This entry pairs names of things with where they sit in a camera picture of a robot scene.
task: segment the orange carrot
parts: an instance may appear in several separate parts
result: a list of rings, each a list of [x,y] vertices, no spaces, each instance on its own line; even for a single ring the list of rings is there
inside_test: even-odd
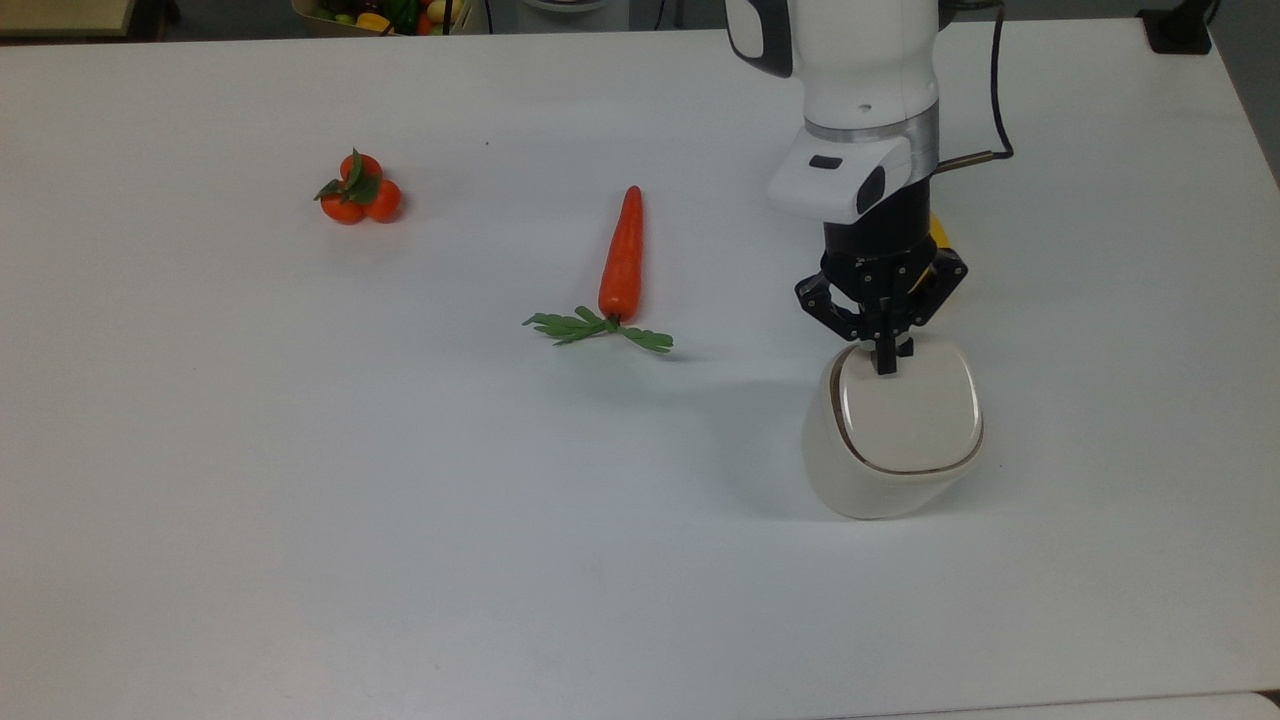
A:
[[[640,347],[666,355],[675,341],[669,334],[641,328],[623,327],[640,307],[640,264],[644,259],[644,201],[640,188],[631,186],[622,199],[618,227],[613,229],[609,258],[604,261],[598,304],[603,318],[585,305],[573,309],[573,315],[535,313],[524,324],[556,340],[556,345],[568,345],[600,333],[621,334]]]
[[[631,186],[622,199],[618,225],[613,229],[609,258],[600,278],[600,313],[616,323],[635,318],[640,309],[640,266],[644,260],[644,200]]]

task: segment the floor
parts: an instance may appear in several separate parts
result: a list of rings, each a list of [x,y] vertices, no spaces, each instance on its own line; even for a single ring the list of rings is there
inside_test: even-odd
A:
[[[494,29],[513,32],[516,3],[490,0]],[[289,0],[178,0],[179,23],[168,28],[168,41],[257,40],[305,37]],[[662,28],[673,27],[676,0],[631,0],[631,27],[652,28],[666,3]],[[1174,0],[1009,0],[1010,19],[1121,18],[1142,8],[1171,8]],[[982,13],[970,13],[982,19]],[[723,0],[686,0],[686,28],[724,27]],[[1253,122],[1271,172],[1280,178],[1280,3],[1224,0],[1213,20],[1213,37]]]

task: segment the white container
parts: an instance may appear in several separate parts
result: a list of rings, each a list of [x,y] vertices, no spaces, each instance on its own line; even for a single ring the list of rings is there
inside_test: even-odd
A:
[[[626,32],[631,6],[627,0],[521,0],[516,4],[516,29],[539,32]]]
[[[899,372],[877,375],[850,347],[823,372],[804,427],[809,480],[828,507],[858,519],[910,512],[965,474],[983,420],[955,343],[915,336]]]

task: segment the yellow object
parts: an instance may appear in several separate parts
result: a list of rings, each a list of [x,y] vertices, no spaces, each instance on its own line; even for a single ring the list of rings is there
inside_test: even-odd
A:
[[[951,241],[947,240],[947,231],[942,229],[938,217],[932,213],[929,214],[929,234],[938,247],[951,247]]]
[[[449,24],[453,24],[458,22],[458,15],[462,14],[462,0],[453,0],[451,10]],[[426,19],[436,24],[444,22],[444,0],[431,0],[431,4],[426,6]]]
[[[942,223],[938,222],[938,217],[933,213],[929,213],[929,237],[933,238],[933,243],[938,247],[951,247],[951,241],[947,238],[947,231],[942,229]],[[920,273],[920,279],[915,281],[911,290],[914,291],[920,287],[920,283],[924,282],[924,278],[929,277],[929,273],[932,272],[933,270],[925,269]]]
[[[383,32],[390,27],[392,22],[387,18],[379,15],[378,13],[360,13],[356,18],[356,27],[362,27],[365,29],[371,29],[374,32]]]

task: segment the basket of fruit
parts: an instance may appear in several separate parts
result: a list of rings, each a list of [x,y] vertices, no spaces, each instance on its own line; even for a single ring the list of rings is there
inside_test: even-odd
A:
[[[293,0],[311,37],[381,35],[480,35],[483,12],[474,0]]]

